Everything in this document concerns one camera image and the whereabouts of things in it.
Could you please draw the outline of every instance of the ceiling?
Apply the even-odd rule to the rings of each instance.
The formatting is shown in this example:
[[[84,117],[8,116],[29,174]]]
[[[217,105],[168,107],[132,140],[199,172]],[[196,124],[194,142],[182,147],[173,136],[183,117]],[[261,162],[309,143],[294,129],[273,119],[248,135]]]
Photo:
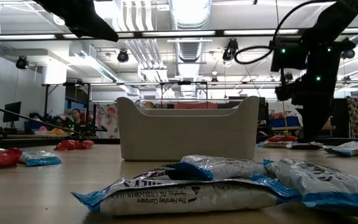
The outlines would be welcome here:
[[[153,26],[157,30],[169,30],[170,12],[160,10],[167,6],[167,0],[152,1],[152,21]],[[250,1],[223,1],[214,0],[211,10],[211,19],[209,22],[210,29],[274,29],[277,26],[277,16],[281,20],[282,17],[296,5],[304,1],[278,0],[275,5],[273,0],[259,1],[257,5],[249,4]],[[53,16],[45,11],[31,11],[28,6],[5,4],[0,5],[0,29],[1,34],[35,34],[35,33],[59,33],[69,32],[65,26],[58,26],[53,21]],[[36,4],[32,4],[35,10],[42,10]],[[320,12],[327,7],[326,4],[310,5],[296,11],[284,23],[283,28],[305,28],[311,27],[317,20]],[[358,27],[358,16],[350,25],[350,27]],[[268,45],[271,37],[241,37],[237,38],[239,47],[244,48],[252,45]],[[119,49],[125,49],[126,45],[123,40],[118,42],[109,42],[105,40],[75,40],[83,45],[90,44],[98,52],[98,60],[104,62],[112,71],[119,76],[120,82],[140,82],[141,79],[137,75],[138,63],[130,54],[130,59],[126,63],[119,63],[116,59]],[[221,57],[223,48],[227,45],[228,38],[213,38],[212,42],[205,43],[203,50],[203,62],[201,65],[198,80],[210,81],[212,71],[218,72],[218,80],[223,82],[239,82],[249,81],[250,76],[254,81],[270,81],[275,79],[279,81],[279,74],[270,72],[271,57],[252,65],[243,66],[235,62],[231,67],[224,67]],[[2,49],[7,52],[10,49],[47,49],[57,56],[66,60],[70,69],[68,77],[82,78],[89,82],[100,82],[101,75],[92,67],[83,63],[78,57],[70,57],[69,46],[74,41],[70,40],[54,40],[54,41],[32,41],[32,42],[2,42]],[[167,42],[167,39],[157,39],[159,50],[162,54],[164,65],[168,69],[168,78],[175,79],[177,77],[177,61],[175,48],[173,44]],[[338,79],[344,74],[358,71],[358,46],[355,49],[356,57],[352,60],[345,60],[339,69]],[[242,54],[244,60],[250,60],[261,56],[263,50]],[[292,71],[295,78],[299,77],[301,71]],[[271,86],[258,86],[267,89]],[[236,94],[241,86],[212,86],[212,88],[227,88]],[[119,88],[107,88],[108,91],[122,91]],[[357,91],[358,86],[348,88],[347,91]]]

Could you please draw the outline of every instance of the wooden table surface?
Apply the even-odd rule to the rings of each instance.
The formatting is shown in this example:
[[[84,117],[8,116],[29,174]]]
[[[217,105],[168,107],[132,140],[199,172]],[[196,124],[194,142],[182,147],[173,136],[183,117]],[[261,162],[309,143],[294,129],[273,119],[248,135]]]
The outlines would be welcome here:
[[[52,151],[53,146],[30,150]],[[308,210],[290,203],[261,210],[168,215],[107,217],[91,213],[70,191],[101,190],[120,177],[133,177],[164,162],[122,161],[119,145],[96,145],[93,149],[55,152],[62,164],[45,167],[0,169],[0,223],[358,223],[358,218]],[[257,149],[255,160],[284,157],[303,159],[358,175],[358,156],[342,158],[323,151]]]

